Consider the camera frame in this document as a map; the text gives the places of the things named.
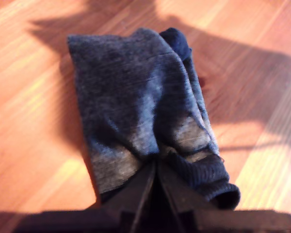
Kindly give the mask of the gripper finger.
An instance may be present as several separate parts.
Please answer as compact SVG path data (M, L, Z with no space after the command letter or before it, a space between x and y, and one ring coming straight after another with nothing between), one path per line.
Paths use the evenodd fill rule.
M168 202L176 212L214 211L216 206L190 188L169 165L157 163L158 176Z
M143 207L151 193L156 173L156 164L149 163L142 167L123 188L100 206L93 204L90 210L111 212L136 212Z

